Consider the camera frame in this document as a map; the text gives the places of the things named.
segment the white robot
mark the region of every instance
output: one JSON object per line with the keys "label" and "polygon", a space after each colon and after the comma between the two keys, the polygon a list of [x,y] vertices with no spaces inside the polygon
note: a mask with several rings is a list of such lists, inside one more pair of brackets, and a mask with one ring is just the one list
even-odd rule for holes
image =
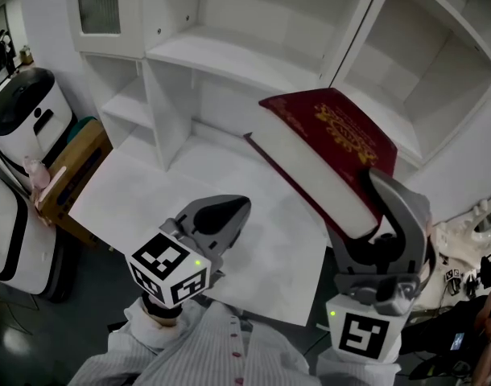
{"label": "white robot", "polygon": [[[370,169],[369,178],[372,197],[395,235],[371,244],[367,237],[344,240],[329,230],[340,294],[326,307],[332,346],[344,361],[383,363],[398,354],[401,330],[427,284],[419,275],[428,262],[431,276],[435,251],[427,236],[427,198],[379,170]],[[150,314],[177,317],[183,302],[222,277],[221,256],[239,237],[250,208],[243,196],[196,200],[127,258],[133,279],[146,291],[142,298]]]}
{"label": "white robot", "polygon": [[76,241],[47,227],[35,208],[0,173],[0,281],[61,302],[76,272]]}
{"label": "white robot", "polygon": [[20,72],[0,89],[0,167],[17,187],[31,190],[25,156],[49,167],[67,145],[77,118],[56,78],[44,68]]}

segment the cabinet door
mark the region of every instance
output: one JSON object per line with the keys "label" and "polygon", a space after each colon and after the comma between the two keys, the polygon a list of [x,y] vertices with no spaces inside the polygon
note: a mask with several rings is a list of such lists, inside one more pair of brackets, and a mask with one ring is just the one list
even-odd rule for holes
{"label": "cabinet door", "polygon": [[67,0],[77,51],[144,56],[142,0]]}

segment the book cover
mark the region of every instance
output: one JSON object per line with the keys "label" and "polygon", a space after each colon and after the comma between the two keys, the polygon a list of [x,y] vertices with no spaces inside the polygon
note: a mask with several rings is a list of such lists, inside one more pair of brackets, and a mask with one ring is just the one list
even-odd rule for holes
{"label": "book cover", "polygon": [[[394,143],[350,99],[334,88],[274,96],[259,104],[284,121],[361,199],[378,224],[382,214],[363,180],[370,167],[392,176],[397,158]],[[268,155],[250,134],[245,139],[338,232],[337,224],[300,185]]]}

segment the person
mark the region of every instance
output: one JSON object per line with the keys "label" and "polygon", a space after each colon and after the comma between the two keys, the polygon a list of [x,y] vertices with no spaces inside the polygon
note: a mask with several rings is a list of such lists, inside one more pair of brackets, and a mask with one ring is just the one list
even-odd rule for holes
{"label": "person", "polygon": [[[406,327],[399,353],[428,351],[445,357],[446,365],[463,361],[472,368],[472,384],[487,384],[491,380],[490,313],[491,291],[487,296],[458,302],[432,320]],[[432,366],[438,367],[437,362],[434,359]]]}
{"label": "person", "polygon": [[13,56],[11,55],[11,37],[7,34],[7,32],[2,29],[0,30],[0,41],[4,44],[5,52],[6,52],[6,70],[8,77],[12,77],[15,72]]}
{"label": "person", "polygon": [[386,386],[400,370],[394,361],[344,362],[330,348],[310,376],[303,355],[270,326],[219,302],[206,309],[187,300],[176,309],[144,293],[124,311],[126,325],[109,335],[107,353],[89,358],[70,385]]}

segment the pink object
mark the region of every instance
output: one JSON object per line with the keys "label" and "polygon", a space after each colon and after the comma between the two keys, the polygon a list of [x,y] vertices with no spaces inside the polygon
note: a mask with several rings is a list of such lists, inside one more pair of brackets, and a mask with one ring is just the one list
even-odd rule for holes
{"label": "pink object", "polygon": [[29,175],[33,188],[41,191],[51,182],[51,175],[40,160],[30,159],[26,156],[23,159],[23,168]]}

